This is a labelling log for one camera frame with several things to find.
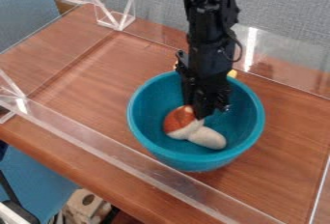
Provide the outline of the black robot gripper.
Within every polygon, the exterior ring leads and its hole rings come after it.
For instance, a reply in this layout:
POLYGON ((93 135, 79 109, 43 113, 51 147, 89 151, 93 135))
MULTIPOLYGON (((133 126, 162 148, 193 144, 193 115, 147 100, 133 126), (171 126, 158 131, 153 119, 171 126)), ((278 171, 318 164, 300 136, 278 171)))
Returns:
POLYGON ((201 120, 217 109, 225 112, 230 105, 227 73, 234 63, 236 49, 242 48, 237 34, 230 32, 218 41, 193 41, 189 52, 177 52, 175 70, 182 80, 183 102, 194 104, 195 116, 201 120))

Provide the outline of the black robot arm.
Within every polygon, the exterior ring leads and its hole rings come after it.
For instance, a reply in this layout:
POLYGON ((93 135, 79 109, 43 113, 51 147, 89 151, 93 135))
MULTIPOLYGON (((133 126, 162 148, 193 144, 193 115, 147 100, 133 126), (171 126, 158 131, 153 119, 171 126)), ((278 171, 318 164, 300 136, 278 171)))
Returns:
POLYGON ((198 119, 230 106, 227 74, 242 57, 233 26, 238 23, 237 0, 183 0, 189 21, 189 49, 177 52, 175 70, 182 79, 183 101, 198 119))

